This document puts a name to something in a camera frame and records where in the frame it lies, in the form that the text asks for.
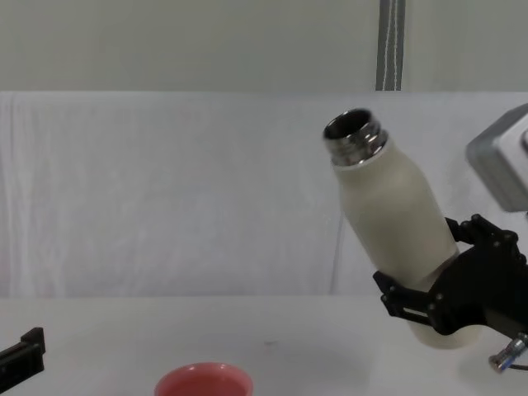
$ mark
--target metal bottle neck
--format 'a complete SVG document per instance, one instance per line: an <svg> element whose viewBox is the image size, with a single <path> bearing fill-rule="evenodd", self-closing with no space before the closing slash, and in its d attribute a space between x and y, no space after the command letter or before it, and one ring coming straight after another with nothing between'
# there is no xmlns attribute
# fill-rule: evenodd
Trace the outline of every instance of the metal bottle neck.
<svg viewBox="0 0 528 396"><path fill-rule="evenodd" d="M389 136L366 109L345 111L326 126L323 140L332 163L350 167L374 157L385 146Z"/></svg>

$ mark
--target white water bottle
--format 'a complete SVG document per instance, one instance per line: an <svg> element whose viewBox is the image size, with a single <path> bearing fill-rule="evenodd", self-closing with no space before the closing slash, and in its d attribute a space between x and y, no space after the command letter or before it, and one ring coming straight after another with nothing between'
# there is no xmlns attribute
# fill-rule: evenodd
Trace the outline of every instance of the white water bottle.
<svg viewBox="0 0 528 396"><path fill-rule="evenodd" d="M394 145L370 111L347 111L324 129L340 185L342 210L375 267L409 289L428 291L458 254L447 223L418 166ZM479 328L442 336L409 323L437 348L461 347Z"/></svg>

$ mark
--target white table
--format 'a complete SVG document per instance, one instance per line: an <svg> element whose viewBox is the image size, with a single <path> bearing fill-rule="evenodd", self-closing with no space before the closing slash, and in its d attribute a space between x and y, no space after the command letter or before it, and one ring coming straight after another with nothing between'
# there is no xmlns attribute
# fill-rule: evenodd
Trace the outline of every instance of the white table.
<svg viewBox="0 0 528 396"><path fill-rule="evenodd" d="M34 326L45 371L9 396L144 396L195 361L244 368L255 396L526 394L528 374L496 375L506 338L435 351L375 297L0 300L0 347Z"/></svg>

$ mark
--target red bowl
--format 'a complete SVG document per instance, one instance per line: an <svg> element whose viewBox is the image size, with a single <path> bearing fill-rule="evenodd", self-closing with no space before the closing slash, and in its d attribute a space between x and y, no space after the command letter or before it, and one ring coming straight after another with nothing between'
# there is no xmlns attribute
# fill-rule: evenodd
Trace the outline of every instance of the red bowl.
<svg viewBox="0 0 528 396"><path fill-rule="evenodd" d="M248 374L225 363L194 363L160 379L154 396L252 396Z"/></svg>

